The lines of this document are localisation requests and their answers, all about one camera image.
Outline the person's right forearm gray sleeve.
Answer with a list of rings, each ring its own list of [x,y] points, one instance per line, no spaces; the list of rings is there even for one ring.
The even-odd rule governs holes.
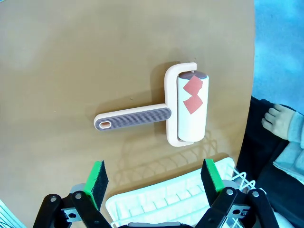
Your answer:
[[[299,143],[304,149],[304,116],[298,112],[293,114],[289,124],[288,141]]]

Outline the white slotted base panel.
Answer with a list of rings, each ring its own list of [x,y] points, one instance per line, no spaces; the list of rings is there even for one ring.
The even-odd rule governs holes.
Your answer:
[[[0,200],[0,228],[26,228],[2,200]]]

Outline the person's right hand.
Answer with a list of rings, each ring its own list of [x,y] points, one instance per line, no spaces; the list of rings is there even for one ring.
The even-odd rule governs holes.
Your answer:
[[[288,131],[295,111],[280,104],[274,104],[261,120],[262,126],[272,134],[287,140]]]

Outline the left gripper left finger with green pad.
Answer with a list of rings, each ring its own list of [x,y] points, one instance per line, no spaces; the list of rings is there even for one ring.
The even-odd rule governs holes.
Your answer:
[[[64,198],[49,194],[43,199],[33,228],[70,228],[78,221],[86,228],[112,228],[100,212],[107,184],[105,163],[97,161],[85,184],[75,186]]]

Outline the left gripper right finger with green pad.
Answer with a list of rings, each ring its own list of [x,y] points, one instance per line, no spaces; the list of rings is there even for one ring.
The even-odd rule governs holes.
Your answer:
[[[224,182],[212,159],[205,159],[201,168],[201,180],[209,203],[209,209],[194,228],[223,228],[228,218],[235,219],[243,228],[278,228],[265,192],[251,189],[243,193]]]

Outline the white plastic basket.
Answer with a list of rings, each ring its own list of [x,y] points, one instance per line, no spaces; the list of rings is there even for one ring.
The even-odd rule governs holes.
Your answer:
[[[209,209],[200,173],[198,169],[110,197],[105,206],[113,220],[111,226],[131,222],[180,222],[195,226]]]

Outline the pink lint roller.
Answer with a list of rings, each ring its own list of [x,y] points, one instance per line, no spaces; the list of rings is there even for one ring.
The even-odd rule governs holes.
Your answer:
[[[183,101],[191,95],[183,87],[192,76],[197,76],[203,82],[198,93],[203,104],[196,112],[190,114]],[[201,141],[205,136],[208,96],[209,76],[198,71],[195,62],[175,64],[169,67],[164,75],[163,104],[98,114],[94,118],[94,127],[98,131],[109,131],[165,121],[166,137],[170,145],[191,145]]]

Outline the person's body gray hoodie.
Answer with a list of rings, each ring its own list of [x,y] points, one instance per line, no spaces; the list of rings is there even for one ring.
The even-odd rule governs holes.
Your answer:
[[[255,180],[256,188],[266,191],[274,211],[295,228],[304,228],[304,184],[273,165],[287,147],[287,140],[262,126],[262,118],[273,103],[254,97],[250,100],[245,135],[237,162],[237,170]]]

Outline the red square paper piece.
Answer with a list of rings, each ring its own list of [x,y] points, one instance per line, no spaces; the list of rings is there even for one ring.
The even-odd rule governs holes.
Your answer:
[[[183,89],[189,93],[191,96],[197,96],[200,89],[202,88],[203,82],[197,76],[192,76],[192,78],[185,84]]]
[[[189,99],[183,101],[186,109],[190,114],[196,112],[203,104],[203,101],[198,95],[191,96]]]

